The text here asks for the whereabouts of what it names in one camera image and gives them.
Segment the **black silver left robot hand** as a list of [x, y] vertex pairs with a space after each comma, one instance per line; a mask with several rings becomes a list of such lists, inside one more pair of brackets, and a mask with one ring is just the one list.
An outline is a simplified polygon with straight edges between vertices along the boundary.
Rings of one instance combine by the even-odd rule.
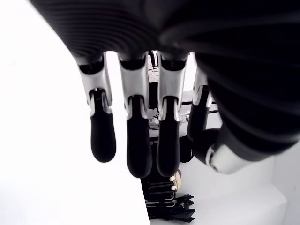
[[300, 140], [297, 0], [34, 0], [74, 57], [91, 109], [91, 149], [116, 152], [106, 53], [118, 55], [127, 111], [127, 165], [152, 167], [147, 59], [158, 53], [157, 168], [180, 162], [179, 110], [190, 53], [197, 71], [188, 122], [193, 154], [219, 173], [285, 152]]

